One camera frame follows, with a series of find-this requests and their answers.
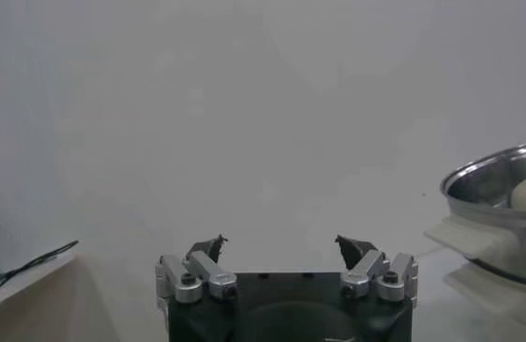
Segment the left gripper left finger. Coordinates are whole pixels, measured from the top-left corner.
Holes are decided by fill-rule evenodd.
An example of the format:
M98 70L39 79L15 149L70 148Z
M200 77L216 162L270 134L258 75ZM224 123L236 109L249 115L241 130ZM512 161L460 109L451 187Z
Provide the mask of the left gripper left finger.
M218 265L226 241L219 234L195 243L184 257L161 255L155 264L157 298L180 304L197 303L205 295L219 301L233 300L238 294L237 275Z

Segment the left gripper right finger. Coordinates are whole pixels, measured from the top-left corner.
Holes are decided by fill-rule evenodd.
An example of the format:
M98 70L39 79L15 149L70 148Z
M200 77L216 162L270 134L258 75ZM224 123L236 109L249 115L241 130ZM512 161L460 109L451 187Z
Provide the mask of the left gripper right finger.
M346 264L339 277L342 296L358 299L374 290L386 302L417 302L418 263L414 256L398 253L390 260L372 243L342 235L335 241Z

